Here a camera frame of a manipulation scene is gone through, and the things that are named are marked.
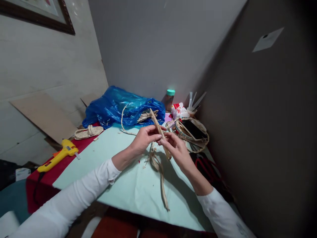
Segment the white long-sleeve shirt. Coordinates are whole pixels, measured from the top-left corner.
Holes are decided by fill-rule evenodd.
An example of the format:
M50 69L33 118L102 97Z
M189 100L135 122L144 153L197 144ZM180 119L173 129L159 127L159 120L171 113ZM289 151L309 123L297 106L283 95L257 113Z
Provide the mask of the white long-sleeve shirt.
M105 161L47 201L10 238L65 237L75 219L120 173L111 159ZM215 188L197 198L218 237L255 237Z

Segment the person's left hand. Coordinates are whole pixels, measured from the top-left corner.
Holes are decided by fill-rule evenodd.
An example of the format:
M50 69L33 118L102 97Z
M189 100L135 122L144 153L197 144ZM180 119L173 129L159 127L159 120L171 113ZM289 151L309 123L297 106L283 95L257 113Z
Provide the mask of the person's left hand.
M161 126L161 129L166 131L166 128L163 126ZM129 148L133 152L134 157L139 156L146 150L151 142L159 141L161 138L162 135L159 134L155 125L142 127Z

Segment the plastic bottle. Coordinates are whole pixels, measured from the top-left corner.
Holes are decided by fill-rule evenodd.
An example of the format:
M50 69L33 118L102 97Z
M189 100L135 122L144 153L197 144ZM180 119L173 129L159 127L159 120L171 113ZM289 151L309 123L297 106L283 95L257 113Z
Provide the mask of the plastic bottle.
M175 90L168 89L162 103L165 105L165 112L171 112Z

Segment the framed picture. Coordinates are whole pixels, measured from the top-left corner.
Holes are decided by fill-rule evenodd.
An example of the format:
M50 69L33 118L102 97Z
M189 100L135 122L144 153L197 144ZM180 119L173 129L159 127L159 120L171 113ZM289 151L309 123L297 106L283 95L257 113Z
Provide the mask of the framed picture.
M0 0L0 13L75 35L64 0Z

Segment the smartphone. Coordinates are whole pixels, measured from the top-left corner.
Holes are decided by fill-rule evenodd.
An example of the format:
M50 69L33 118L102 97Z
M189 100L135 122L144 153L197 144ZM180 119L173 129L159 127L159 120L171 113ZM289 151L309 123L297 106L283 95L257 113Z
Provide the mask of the smartphone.
M195 139L207 139L207 135L205 135L194 123L190 120L181 121L185 129L190 133L192 137Z

